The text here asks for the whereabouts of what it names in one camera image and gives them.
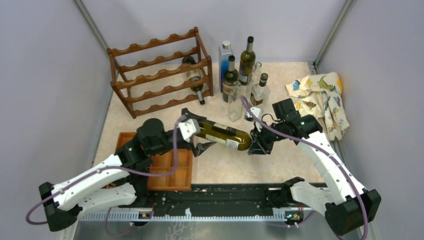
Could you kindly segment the green wine bottle white label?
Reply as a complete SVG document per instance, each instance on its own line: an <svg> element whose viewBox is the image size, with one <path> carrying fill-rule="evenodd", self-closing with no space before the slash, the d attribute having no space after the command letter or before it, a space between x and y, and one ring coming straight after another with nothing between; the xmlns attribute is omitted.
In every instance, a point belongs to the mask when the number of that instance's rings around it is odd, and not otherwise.
<svg viewBox="0 0 424 240"><path fill-rule="evenodd" d="M230 126L226 126L210 120L200 120L198 122L200 133L196 136L216 142L227 148L246 151L252 145L250 134Z"/></svg>

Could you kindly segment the green wine bottle dark label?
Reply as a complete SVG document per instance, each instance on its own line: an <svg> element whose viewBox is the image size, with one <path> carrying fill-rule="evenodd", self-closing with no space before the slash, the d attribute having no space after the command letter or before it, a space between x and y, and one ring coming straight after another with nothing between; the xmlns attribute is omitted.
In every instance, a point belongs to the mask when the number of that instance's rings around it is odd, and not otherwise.
<svg viewBox="0 0 424 240"><path fill-rule="evenodd" d="M195 65L196 61L192 56L186 56L181 60L182 64L189 64L189 65ZM198 81L200 81L202 79L202 76L199 72L199 69L193 69L193 70L189 70L185 73L186 78L191 82L191 83L197 83ZM200 103L200 105L204 105L205 99L203 97L203 84L198 84L198 85L194 85L192 87L190 87L190 89L196 93L198 101Z"/></svg>

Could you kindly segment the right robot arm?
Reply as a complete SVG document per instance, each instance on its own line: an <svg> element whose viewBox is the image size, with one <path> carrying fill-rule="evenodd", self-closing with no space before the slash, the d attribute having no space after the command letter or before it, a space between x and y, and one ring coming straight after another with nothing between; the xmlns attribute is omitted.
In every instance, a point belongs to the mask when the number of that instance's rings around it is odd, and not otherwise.
<svg viewBox="0 0 424 240"><path fill-rule="evenodd" d="M277 123L267 125L249 107L247 99L241 102L249 118L254 120L250 131L252 145L249 155L269 155L277 141L290 139L312 161L324 179L328 191L315 187L300 177L295 177L282 189L281 199L287 206L297 203L311 207L325 217L337 238L363 227L361 239L369 232L369 223L376 216L381 203L377 190L367 190L347 169L333 150L322 126L312 115L301 116L293 100L287 98L274 103L272 108Z"/></svg>

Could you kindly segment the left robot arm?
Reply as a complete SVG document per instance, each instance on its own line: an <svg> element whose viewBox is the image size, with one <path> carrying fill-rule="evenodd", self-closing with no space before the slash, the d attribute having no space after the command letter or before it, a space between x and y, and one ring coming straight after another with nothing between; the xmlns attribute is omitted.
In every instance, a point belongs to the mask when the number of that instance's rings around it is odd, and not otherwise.
<svg viewBox="0 0 424 240"><path fill-rule="evenodd" d="M64 230L83 215L102 208L146 206L150 193L146 187L140 187L143 180L173 175L178 168L179 149L190 150L198 157L214 145L214 142L193 142L193 136L201 132L201 122L206 120L184 108L174 128L165 131L160 119L149 118L130 141L97 166L62 183L41 184L38 187L41 202L36 206L43 206L49 230ZM166 173L151 173L148 168L152 158L170 151L174 157L172 169Z"/></svg>

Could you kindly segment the clear square glass bottle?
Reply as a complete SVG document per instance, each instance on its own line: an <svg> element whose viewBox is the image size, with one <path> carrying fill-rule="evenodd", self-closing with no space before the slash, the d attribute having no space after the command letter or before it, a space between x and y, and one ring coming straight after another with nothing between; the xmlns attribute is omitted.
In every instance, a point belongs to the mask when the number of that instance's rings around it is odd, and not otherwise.
<svg viewBox="0 0 424 240"><path fill-rule="evenodd" d="M233 89L228 95L227 116L232 122L236 122L242 116L241 86L239 81L235 81Z"/></svg>

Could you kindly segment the clear liquor bottle black cap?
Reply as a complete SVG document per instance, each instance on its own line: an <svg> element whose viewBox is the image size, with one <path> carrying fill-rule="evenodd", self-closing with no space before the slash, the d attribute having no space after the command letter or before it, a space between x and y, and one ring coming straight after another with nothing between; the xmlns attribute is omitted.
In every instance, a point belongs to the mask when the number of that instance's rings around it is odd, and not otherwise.
<svg viewBox="0 0 424 240"><path fill-rule="evenodd" d="M262 73L260 75L259 83L254 84L250 94L250 104L264 111L264 107L268 102L271 90L267 86L268 74Z"/></svg>

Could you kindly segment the dark bottle brown label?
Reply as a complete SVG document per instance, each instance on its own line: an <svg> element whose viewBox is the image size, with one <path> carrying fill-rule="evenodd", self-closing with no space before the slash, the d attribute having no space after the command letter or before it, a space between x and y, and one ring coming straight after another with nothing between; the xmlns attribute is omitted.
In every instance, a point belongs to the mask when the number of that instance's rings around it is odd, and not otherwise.
<svg viewBox="0 0 424 240"><path fill-rule="evenodd" d="M222 98L228 103L229 95L234 90L234 83L239 79L239 73L235 68L235 56L228 57L228 69L223 73Z"/></svg>

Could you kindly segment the clear tall glass bottle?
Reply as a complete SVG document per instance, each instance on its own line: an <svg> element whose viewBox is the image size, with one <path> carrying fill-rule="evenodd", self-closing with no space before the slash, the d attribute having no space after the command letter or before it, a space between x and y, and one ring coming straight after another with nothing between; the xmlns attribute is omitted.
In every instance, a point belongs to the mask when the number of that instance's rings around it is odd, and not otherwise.
<svg viewBox="0 0 424 240"><path fill-rule="evenodd" d="M262 74L262 66L263 64L261 62L256 62L254 66L252 67L252 71L247 78L247 88L246 88L246 93L244 96L247 98L247 101L250 106L252 106L252 101L251 101L252 89L254 85L260 82L260 78Z"/></svg>

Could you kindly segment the blue square glass bottle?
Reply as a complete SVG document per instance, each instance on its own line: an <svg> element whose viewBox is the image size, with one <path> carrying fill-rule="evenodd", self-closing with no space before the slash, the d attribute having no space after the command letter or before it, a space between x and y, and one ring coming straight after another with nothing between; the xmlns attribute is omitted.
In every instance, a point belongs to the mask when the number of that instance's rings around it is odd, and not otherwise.
<svg viewBox="0 0 424 240"><path fill-rule="evenodd" d="M229 56L232 54L231 42L229 40L224 40L222 44L218 46L219 89L221 93L223 92L224 73L229 68Z"/></svg>

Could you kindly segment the tall green wine bottle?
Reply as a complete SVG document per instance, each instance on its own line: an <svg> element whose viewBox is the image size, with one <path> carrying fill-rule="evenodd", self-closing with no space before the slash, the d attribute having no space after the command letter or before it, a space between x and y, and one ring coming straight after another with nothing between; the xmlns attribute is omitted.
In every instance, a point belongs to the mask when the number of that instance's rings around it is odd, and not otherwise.
<svg viewBox="0 0 424 240"><path fill-rule="evenodd" d="M240 55L239 63L239 75L238 80L242 86L248 85L248 76L253 70L253 66L256 62L256 54L253 51L254 37L249 36L247 38L246 49Z"/></svg>

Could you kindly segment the dinosaur print cloth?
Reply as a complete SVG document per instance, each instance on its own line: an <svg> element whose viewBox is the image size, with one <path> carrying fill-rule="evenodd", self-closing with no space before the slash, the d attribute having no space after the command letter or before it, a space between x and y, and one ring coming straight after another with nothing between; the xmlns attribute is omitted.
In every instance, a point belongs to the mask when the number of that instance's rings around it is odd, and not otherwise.
<svg viewBox="0 0 424 240"><path fill-rule="evenodd" d="M350 124L343 105L341 79L336 72L308 75L285 85L285 89L289 97L298 98L294 106L301 116L322 119L329 140L342 139Z"/></svg>

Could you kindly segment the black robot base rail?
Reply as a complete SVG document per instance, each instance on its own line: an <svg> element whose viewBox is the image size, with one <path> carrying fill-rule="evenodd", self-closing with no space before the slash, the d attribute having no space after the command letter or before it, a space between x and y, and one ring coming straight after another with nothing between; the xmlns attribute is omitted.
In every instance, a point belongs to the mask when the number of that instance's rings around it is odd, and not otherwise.
<svg viewBox="0 0 424 240"><path fill-rule="evenodd" d="M289 198L284 183L193 184L187 191L145 192L122 209L154 208L155 217L182 217L186 209L193 217L270 217L274 210L303 218L298 202Z"/></svg>

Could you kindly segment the aluminium corner frame post right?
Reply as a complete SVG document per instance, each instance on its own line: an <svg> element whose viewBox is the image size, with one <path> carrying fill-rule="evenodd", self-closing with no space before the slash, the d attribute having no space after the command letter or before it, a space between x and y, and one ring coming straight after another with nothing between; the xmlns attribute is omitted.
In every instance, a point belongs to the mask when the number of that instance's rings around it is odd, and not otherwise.
<svg viewBox="0 0 424 240"><path fill-rule="evenodd" d="M331 27L331 30L329 34L327 35L316 59L312 62L312 65L314 66L314 69L318 72L319 66L322 63L322 60L324 59L326 53L328 52L332 42L334 41L338 31L342 27L342 24L349 14L349 11L353 7L353 5L356 3L356 0L346 0L342 6L342 9L340 10L340 13L338 14L334 24Z"/></svg>

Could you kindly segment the aluminium corner frame post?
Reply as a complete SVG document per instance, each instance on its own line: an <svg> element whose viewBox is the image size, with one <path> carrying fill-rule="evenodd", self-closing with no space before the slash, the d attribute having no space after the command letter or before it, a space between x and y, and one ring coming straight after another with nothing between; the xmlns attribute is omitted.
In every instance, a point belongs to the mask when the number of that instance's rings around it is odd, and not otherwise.
<svg viewBox="0 0 424 240"><path fill-rule="evenodd" d="M99 30L97 24L95 23L94 19L92 18L91 14L89 13L87 7L85 6L82 0L73 0L73 3L80 12L88 28L91 30L99 46L102 48L104 54L108 56L107 49L109 46L105 38L103 37L101 31Z"/></svg>
<svg viewBox="0 0 424 240"><path fill-rule="evenodd" d="M316 59L312 62L312 65L314 66L314 69L318 72L319 66L322 63L322 60L324 59L326 53L328 52L332 42L334 41L338 31L342 27L342 24L349 14L349 11L353 7L353 5L356 3L356 0L346 0L342 6L342 9L340 10L340 13L338 14L334 24L331 27L331 30L329 34L327 35Z"/></svg>

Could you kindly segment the aluminium corner frame post left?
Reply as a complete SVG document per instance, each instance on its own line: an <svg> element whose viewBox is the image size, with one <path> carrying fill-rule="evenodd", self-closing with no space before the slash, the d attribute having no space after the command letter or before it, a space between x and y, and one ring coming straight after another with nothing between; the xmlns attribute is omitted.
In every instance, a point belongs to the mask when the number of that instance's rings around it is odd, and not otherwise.
<svg viewBox="0 0 424 240"><path fill-rule="evenodd" d="M92 18L91 14L89 13L87 7L85 6L82 0L73 0L73 3L80 12L88 28L91 30L99 46L102 48L104 54L108 56L107 49L109 46L105 38L103 37L101 31L99 30L97 24L95 23L94 19Z"/></svg>

